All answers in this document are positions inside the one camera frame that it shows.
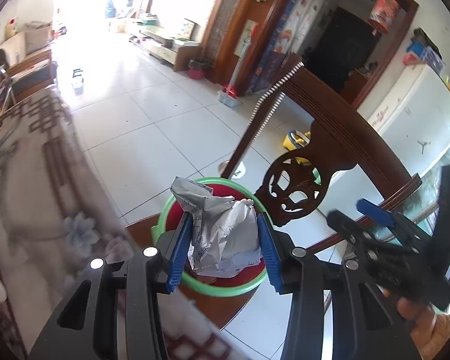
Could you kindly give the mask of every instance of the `white spiral cord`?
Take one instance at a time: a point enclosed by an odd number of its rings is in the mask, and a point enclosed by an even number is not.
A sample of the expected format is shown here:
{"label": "white spiral cord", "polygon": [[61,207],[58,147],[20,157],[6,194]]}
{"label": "white spiral cord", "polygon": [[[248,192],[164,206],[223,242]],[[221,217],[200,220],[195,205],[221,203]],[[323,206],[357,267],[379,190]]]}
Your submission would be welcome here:
{"label": "white spiral cord", "polygon": [[[293,75],[295,73],[298,72],[298,70],[300,68],[302,68],[303,62],[299,62],[297,63],[293,69],[286,74],[282,79],[280,79],[274,86],[272,86],[269,90],[267,90],[266,93],[264,93],[262,95],[262,97],[260,97],[258,99],[257,104],[255,105],[255,108],[253,109],[252,112],[252,116],[250,117],[250,120],[248,121],[248,125],[250,126],[250,124],[252,123],[252,120],[255,118],[255,115],[257,115],[257,111],[260,108],[260,106],[262,105],[263,101],[270,95],[272,95],[274,92],[277,91],[277,89],[279,89],[283,84],[285,84],[290,78],[293,77]],[[257,134],[255,135],[255,137],[253,138],[253,140],[256,140],[258,138],[258,136],[260,135],[260,133],[263,131],[263,129],[265,128],[265,126],[267,125],[268,121],[270,120],[270,118],[272,117],[272,115],[274,114],[274,112],[276,111],[276,109],[278,108],[278,106],[280,105],[280,103],[282,102],[282,100],[285,97],[285,93],[280,92],[279,95],[277,96],[277,99],[275,100],[274,105],[271,107],[269,114],[267,115],[267,117],[265,118],[265,120],[263,121],[262,126],[260,127],[260,129],[257,131]]]}

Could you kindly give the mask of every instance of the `blue gripper pad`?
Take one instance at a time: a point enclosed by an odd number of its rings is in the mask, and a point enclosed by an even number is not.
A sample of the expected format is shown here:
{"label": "blue gripper pad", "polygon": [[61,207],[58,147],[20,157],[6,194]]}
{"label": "blue gripper pad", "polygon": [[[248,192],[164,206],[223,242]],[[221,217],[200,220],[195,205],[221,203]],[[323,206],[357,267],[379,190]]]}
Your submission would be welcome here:
{"label": "blue gripper pad", "polygon": [[183,268],[187,260],[188,248],[192,240],[193,217],[188,214],[183,226],[177,228],[179,232],[172,255],[170,256],[170,264],[168,270],[168,279],[166,281],[167,288],[170,292],[180,284]]}
{"label": "blue gripper pad", "polygon": [[270,221],[265,219],[264,214],[257,215],[257,225],[260,249],[267,268],[268,279],[270,284],[275,287],[275,291],[280,292],[283,287],[282,262],[271,234],[271,231],[275,230]]}
{"label": "blue gripper pad", "polygon": [[388,211],[382,210],[380,207],[366,199],[360,199],[356,202],[356,210],[374,220],[379,225],[385,227],[393,227],[395,225],[395,221]]}

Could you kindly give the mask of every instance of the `green rim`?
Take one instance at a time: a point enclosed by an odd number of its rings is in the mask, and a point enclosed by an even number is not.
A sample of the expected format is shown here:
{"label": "green rim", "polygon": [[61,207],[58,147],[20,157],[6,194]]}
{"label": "green rim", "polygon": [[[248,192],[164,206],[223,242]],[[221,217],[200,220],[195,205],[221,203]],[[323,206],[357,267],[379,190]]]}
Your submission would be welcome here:
{"label": "green rim", "polygon": [[[234,181],[231,181],[231,180],[228,180],[225,178],[219,178],[219,177],[199,178],[196,181],[199,183],[202,183],[202,184],[221,184],[221,185],[226,185],[227,187],[231,187],[234,190],[237,190],[238,192],[243,193],[248,198],[253,199],[254,205],[256,207],[258,207],[261,212],[267,213],[268,217],[270,218],[270,215],[268,214],[267,210],[265,210],[265,207],[262,204],[262,202],[260,202],[260,200],[258,200],[253,193],[251,193],[248,189],[244,188],[240,184],[237,184]],[[165,232],[167,216],[168,216],[168,213],[170,212],[170,209],[173,206],[173,203],[175,203],[175,196],[171,196],[167,200],[165,206],[163,207],[162,213],[160,214],[157,225],[151,228],[151,236],[154,240],[154,244],[157,243],[157,240],[160,237],[160,234]],[[198,281],[194,277],[190,276],[188,273],[184,272],[182,274],[182,282],[185,283],[192,290],[195,290],[201,294],[210,295],[210,296],[219,297],[219,298],[228,298],[228,297],[233,297],[233,296],[237,296],[237,295],[242,295],[242,294],[245,294],[246,292],[253,290],[253,288],[258,287],[260,285],[260,283],[265,280],[266,277],[267,277],[267,270],[264,268],[263,271],[261,271],[260,274],[256,278],[249,281],[248,283],[242,284],[241,286],[216,287],[216,286],[211,286],[210,284],[202,283],[201,281]]]}

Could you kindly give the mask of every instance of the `drawer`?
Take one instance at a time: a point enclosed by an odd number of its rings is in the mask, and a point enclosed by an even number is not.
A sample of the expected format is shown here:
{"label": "drawer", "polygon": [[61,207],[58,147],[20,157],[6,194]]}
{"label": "drawer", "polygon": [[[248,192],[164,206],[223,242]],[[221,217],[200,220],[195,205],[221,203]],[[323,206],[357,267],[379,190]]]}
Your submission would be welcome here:
{"label": "drawer", "polygon": [[165,47],[160,49],[160,56],[165,60],[170,62],[172,65],[176,62],[176,52]]}

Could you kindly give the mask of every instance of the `flower decal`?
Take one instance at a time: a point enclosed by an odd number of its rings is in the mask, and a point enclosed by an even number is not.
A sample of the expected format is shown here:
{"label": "flower decal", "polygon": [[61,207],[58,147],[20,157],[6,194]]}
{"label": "flower decal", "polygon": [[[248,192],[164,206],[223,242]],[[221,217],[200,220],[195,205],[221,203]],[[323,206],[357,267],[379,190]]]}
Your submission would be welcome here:
{"label": "flower decal", "polygon": [[81,258],[87,258],[92,253],[92,245],[95,245],[100,236],[95,232],[95,221],[86,218],[83,212],[79,212],[74,218],[63,220],[63,227],[67,232],[67,248]]}

